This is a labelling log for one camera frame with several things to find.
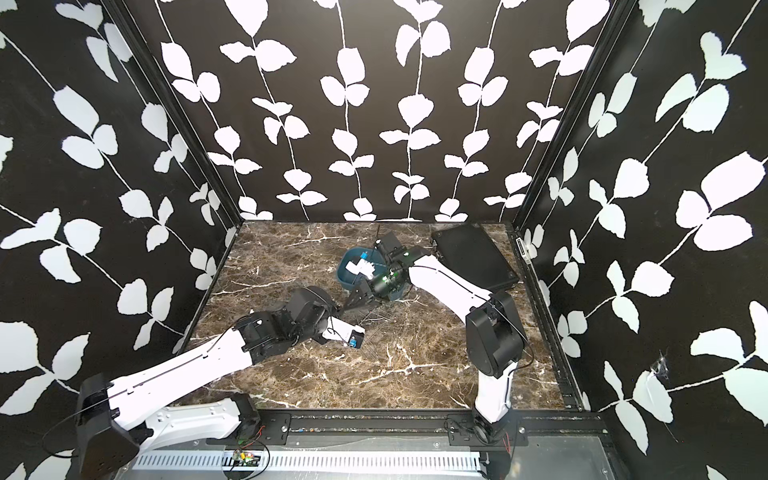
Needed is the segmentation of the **teal plastic storage box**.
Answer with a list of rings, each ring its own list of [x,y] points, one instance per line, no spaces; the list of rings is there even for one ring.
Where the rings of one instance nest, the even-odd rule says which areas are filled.
[[[373,248],[354,247],[342,257],[336,276],[342,288],[348,291],[363,286],[363,291],[374,298],[398,300],[406,290],[405,277],[386,263],[382,254]]]

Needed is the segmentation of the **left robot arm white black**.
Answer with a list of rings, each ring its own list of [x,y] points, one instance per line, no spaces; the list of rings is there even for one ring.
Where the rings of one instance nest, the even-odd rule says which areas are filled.
[[[74,413],[80,477],[101,479],[138,455],[141,442],[133,431],[161,408],[305,340],[324,342],[339,312],[323,289],[301,288],[279,309],[240,317],[215,339],[154,367],[84,380]]]

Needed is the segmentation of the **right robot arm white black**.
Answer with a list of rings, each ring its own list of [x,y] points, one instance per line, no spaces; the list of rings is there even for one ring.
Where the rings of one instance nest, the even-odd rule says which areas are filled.
[[[478,394],[474,409],[487,424],[501,421],[511,409],[512,380],[522,367],[529,346],[511,295],[493,293],[451,271],[434,255],[419,249],[405,251],[389,264],[364,254],[344,260],[341,270],[353,276],[346,309],[388,300],[408,284],[437,299],[465,327],[470,363],[478,370]]]

